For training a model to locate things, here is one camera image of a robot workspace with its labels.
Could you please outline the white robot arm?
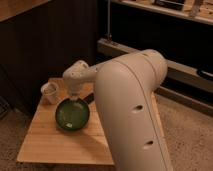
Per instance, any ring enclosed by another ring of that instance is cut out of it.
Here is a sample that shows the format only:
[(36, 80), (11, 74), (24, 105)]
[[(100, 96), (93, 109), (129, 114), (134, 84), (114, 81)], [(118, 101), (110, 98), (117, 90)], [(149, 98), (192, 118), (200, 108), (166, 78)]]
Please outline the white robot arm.
[(93, 84), (94, 100), (116, 171), (173, 171), (152, 93), (167, 75), (156, 50), (128, 53), (90, 66), (79, 60), (63, 72), (71, 99)]

